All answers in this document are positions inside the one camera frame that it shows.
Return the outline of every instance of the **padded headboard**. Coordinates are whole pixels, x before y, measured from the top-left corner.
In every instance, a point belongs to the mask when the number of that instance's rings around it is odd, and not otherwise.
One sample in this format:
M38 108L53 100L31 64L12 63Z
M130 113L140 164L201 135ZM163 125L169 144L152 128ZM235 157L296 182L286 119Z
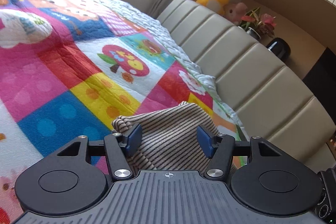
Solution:
M306 85L242 29L191 0L174 0L158 17L249 136L262 136L314 171L336 162L326 142L335 124Z

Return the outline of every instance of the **quilted blanket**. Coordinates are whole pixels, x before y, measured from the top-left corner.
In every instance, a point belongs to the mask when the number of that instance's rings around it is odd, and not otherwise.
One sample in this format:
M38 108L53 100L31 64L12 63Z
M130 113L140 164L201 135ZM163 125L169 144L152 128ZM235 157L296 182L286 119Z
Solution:
M182 101L238 139L229 113L143 27L95 0L0 0L0 223L22 213L13 187L25 168L76 136L104 138L120 115ZM104 157L92 164L107 171Z

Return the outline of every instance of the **metal screw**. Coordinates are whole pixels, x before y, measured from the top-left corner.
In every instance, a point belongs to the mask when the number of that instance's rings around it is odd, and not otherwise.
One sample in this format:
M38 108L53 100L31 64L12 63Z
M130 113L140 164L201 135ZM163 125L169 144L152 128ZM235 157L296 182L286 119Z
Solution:
M222 170L219 169L210 169L207 171L208 176L213 177L213 178L219 178L221 177L224 173Z
M119 178L125 178L128 177L131 174L131 172L127 169L119 169L114 172L114 175Z

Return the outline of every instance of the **grooved gray surface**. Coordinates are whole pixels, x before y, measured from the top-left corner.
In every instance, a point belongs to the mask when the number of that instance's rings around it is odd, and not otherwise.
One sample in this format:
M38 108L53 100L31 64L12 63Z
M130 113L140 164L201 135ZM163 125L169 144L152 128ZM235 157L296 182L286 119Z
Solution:
M108 196L81 214L48 218L31 212L18 224L313 224L306 213L291 218L259 215L240 205L222 182L197 171L141 171L130 181L116 182Z

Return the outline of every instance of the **camera lens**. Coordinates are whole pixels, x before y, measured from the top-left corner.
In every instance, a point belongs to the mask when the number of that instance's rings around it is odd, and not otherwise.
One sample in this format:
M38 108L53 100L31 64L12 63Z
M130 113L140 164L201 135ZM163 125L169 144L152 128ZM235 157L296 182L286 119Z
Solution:
M329 210L328 205L323 205L322 208L320 209L319 217L320 217L320 218L324 218L324 217L326 217L326 215L327 215L327 213L328 213L328 210Z
M327 191L323 188L322 189L321 197L320 197L319 202L317 203L317 205L321 205L322 202L326 199L326 196L327 196Z

